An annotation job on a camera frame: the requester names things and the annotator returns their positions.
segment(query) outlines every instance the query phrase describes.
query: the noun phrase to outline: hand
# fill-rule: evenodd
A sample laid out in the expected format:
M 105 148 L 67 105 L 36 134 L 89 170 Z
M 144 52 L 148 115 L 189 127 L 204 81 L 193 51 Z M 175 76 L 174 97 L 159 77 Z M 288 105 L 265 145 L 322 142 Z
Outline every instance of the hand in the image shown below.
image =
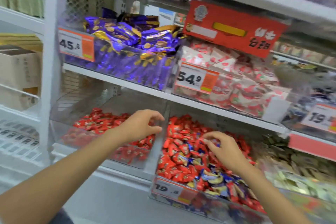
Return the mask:
M 136 111 L 120 126 L 114 128 L 113 130 L 117 129 L 122 135 L 122 143 L 138 141 L 149 135 L 160 133 L 162 131 L 162 127 L 149 126 L 148 123 L 154 120 L 164 121 L 165 119 L 158 111 Z
M 206 133 L 203 135 L 209 149 L 216 155 L 218 160 L 229 170 L 240 175 L 243 170 L 250 165 L 247 159 L 242 154 L 236 141 L 219 131 Z M 220 140 L 220 147 L 214 145 L 209 139 L 216 138 Z

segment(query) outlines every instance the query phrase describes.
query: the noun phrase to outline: red sign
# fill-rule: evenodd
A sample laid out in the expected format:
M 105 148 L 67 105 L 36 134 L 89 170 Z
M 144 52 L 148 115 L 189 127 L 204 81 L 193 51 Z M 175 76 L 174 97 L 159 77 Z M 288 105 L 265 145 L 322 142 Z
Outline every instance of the red sign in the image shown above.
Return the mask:
M 193 0 L 183 33 L 266 58 L 287 27 L 271 19 Z
M 306 152 L 321 158 L 330 159 L 336 162 L 336 143 L 311 139 L 297 134 L 290 134 L 289 148 Z

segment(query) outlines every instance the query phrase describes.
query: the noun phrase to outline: cardboard box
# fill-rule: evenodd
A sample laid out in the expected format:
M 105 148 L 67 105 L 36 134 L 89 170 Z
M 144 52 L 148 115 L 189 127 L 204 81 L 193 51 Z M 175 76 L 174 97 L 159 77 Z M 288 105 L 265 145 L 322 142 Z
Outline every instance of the cardboard box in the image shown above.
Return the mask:
M 0 104 L 18 111 L 36 104 L 35 97 L 16 90 L 38 94 L 41 68 L 37 53 L 25 49 L 0 50 L 0 84 L 4 85 L 0 86 Z

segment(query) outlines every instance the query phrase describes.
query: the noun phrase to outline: person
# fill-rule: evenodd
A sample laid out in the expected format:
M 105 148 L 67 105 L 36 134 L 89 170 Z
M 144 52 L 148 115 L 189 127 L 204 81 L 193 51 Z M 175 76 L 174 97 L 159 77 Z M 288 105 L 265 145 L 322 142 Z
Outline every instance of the person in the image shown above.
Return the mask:
M 160 133 L 161 127 L 149 126 L 153 120 L 164 121 L 164 118 L 157 111 L 137 111 L 120 126 L 4 192 L 0 195 L 2 223 L 68 223 L 69 220 L 60 217 L 66 201 L 119 146 Z M 217 158 L 248 184 L 274 224 L 311 224 L 304 213 L 244 158 L 233 138 L 221 132 L 207 133 L 204 138 Z M 220 140 L 220 147 L 209 141 L 212 138 Z

